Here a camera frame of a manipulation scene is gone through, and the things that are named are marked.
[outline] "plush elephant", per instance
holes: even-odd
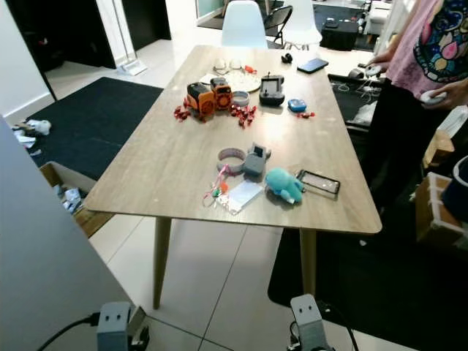
[[[275,195],[281,196],[289,203],[302,200],[303,184],[282,168],[274,168],[266,175],[266,183]]]

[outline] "white chair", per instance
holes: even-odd
[[[268,48],[262,15],[255,1],[236,0],[227,5],[221,42],[223,46]]]
[[[309,49],[322,40],[315,26],[314,4],[311,0],[286,0],[284,5],[292,6],[292,15],[284,27],[284,40],[297,48]]]

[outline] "blue toy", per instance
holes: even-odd
[[[291,99],[287,102],[287,106],[292,112],[304,112],[307,108],[306,103],[302,99]]]
[[[268,187],[275,195],[281,196],[289,203],[302,200],[303,184],[282,168],[274,168],[265,177]]]

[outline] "printed graphic on shirt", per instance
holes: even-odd
[[[427,78],[449,83],[468,77],[467,51],[468,0],[439,0],[416,42],[416,61]]]

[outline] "tabletop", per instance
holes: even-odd
[[[282,50],[196,46],[161,93],[130,139],[98,180],[85,200],[94,211],[162,216],[215,222],[297,227],[351,233],[376,233],[381,222],[352,147],[324,69],[311,75],[296,70],[296,63],[313,59],[294,53],[293,64],[283,64]],[[181,105],[189,83],[212,72],[217,58],[240,59],[258,75],[283,75],[286,100],[280,108],[259,105],[259,92],[250,105],[256,117],[245,129],[226,111],[206,123],[193,117],[179,122],[173,111]],[[297,118],[287,100],[303,99],[315,117]],[[300,169],[339,180],[336,198],[307,192],[290,205],[268,191],[260,193],[239,214],[221,206],[205,207],[203,194],[217,176],[217,155],[223,148],[245,151],[252,142],[271,149],[266,171]],[[244,177],[229,177],[233,186]],[[265,185],[264,177],[260,183]]]

